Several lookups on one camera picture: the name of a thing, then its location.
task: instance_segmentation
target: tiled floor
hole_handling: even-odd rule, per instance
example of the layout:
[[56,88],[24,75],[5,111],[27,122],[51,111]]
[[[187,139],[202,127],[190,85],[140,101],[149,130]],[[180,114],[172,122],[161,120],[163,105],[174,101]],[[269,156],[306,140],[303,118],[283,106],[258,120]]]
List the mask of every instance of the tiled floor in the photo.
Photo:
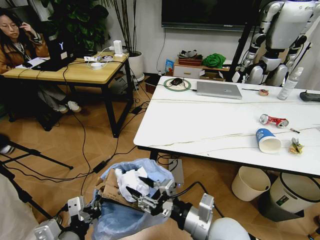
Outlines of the tiled floor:
[[[140,90],[139,94],[135,92],[134,95],[141,100],[141,103],[147,100],[143,91]],[[122,107],[122,103],[114,104],[114,108],[118,110],[118,115]],[[143,115],[143,113],[137,115],[121,132],[118,153],[125,153],[134,146],[133,139]],[[94,167],[113,154],[117,140],[112,137],[103,102],[90,100],[83,106],[83,111],[77,113],[77,116],[85,125],[86,142],[84,151],[90,165]],[[133,116],[133,114],[129,114],[126,123]],[[88,165],[82,155],[84,132],[81,125],[70,113],[64,115],[60,120],[60,126],[54,127],[50,132],[45,132],[35,119],[24,118],[10,123],[8,122],[8,117],[5,116],[0,119],[0,132],[8,134],[14,142],[28,148],[37,149],[44,155],[74,166],[74,169],[69,171],[64,167],[37,157],[28,157],[21,160],[22,163],[43,175],[66,178],[88,171]],[[15,151],[12,155],[17,156],[19,154],[19,151]],[[116,162],[132,161],[148,156],[149,152],[134,149],[127,155],[115,156],[104,169],[106,170]],[[214,196],[216,204],[224,215],[239,221],[247,231],[256,237],[262,240],[306,240],[306,235],[316,229],[317,226],[313,222],[313,217],[320,214],[319,204],[307,209],[304,218],[278,223],[272,222],[259,214],[255,201],[244,202],[233,195],[231,183],[237,173],[238,166],[187,157],[182,159],[184,186],[189,186],[194,181],[201,181],[209,193]],[[23,169],[25,173],[31,174],[29,170],[17,163],[10,163],[8,166]],[[55,183],[47,180],[39,181],[33,177],[24,176],[16,170],[12,170],[12,172],[16,174],[18,184],[28,191],[34,200],[52,215],[68,199],[80,195],[83,178]],[[91,200],[95,182],[100,174],[92,174],[87,178],[84,186],[86,201]],[[201,188],[195,187],[183,195],[181,199],[197,206],[202,194]],[[34,211],[34,214],[39,222],[45,220],[37,211]],[[215,218],[219,216],[216,211],[214,211],[214,216]],[[90,234],[87,234],[86,240],[90,239]],[[165,224],[150,227],[125,239],[176,240],[191,238],[186,232],[179,230],[173,220],[169,219]]]

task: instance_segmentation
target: white shoe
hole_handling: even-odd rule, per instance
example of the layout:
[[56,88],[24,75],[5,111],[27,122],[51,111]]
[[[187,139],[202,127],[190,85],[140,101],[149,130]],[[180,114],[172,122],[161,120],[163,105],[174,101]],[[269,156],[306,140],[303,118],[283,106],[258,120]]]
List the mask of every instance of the white shoe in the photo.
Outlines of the white shoe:
[[65,113],[68,112],[68,108],[65,107],[65,106],[62,106],[62,105],[59,105],[59,108],[58,108],[58,109],[55,109],[55,108],[54,108],[53,110],[55,110],[56,112],[60,112],[60,113],[62,113],[62,114],[65,114]]
[[7,145],[4,148],[0,149],[1,154],[11,154],[15,148],[13,146]]
[[75,113],[78,113],[81,111],[81,107],[75,101],[68,101],[68,107]]

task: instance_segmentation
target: white marble tabletop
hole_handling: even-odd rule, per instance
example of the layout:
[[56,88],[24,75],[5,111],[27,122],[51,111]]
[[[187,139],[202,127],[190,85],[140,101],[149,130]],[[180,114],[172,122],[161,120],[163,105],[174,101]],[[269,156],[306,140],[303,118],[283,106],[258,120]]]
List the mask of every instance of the white marble tabletop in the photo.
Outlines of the white marble tabletop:
[[[159,84],[171,78],[161,77]],[[191,89],[197,89],[198,79],[186,80],[191,83]],[[279,100],[280,87],[227,84],[237,84],[241,100],[201,96],[191,90],[170,91],[158,85],[134,144],[159,152],[172,151],[320,177],[320,102],[302,101],[299,97],[302,89],[294,89],[287,100]],[[269,96],[242,88],[267,89]],[[259,122],[261,114],[286,118],[289,125],[286,128],[263,125]],[[259,128],[269,129],[281,140],[279,153],[259,150],[256,141]],[[292,132],[290,128],[301,133]],[[301,155],[289,152],[293,137],[305,146]]]

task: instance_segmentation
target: plastic bag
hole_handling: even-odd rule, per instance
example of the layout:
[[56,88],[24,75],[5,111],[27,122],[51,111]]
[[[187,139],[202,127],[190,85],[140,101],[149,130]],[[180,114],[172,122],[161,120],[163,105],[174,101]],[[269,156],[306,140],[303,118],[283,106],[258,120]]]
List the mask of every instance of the plastic bag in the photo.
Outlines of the plastic bag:
[[[101,179],[108,176],[110,169],[122,169],[123,172],[137,170],[143,167],[148,174],[148,178],[154,181],[162,182],[165,179],[174,179],[172,173],[167,169],[156,164],[149,158],[141,158],[134,161],[120,162],[112,165],[105,171]],[[156,189],[150,188],[152,196]],[[147,212],[141,212],[136,209],[122,206],[119,204],[104,202],[101,207],[101,217],[94,226],[92,233],[93,240],[117,240],[140,232],[143,229],[157,224],[163,224],[167,220],[161,214],[152,216]]]

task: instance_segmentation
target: drawer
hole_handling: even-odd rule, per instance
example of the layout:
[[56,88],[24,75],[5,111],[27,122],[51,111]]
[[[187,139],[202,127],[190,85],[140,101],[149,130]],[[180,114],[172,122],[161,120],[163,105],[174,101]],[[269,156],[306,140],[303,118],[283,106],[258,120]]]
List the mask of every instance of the drawer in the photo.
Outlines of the drawer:
[[201,68],[186,67],[186,66],[174,66],[174,77],[182,77],[189,79],[199,79]]

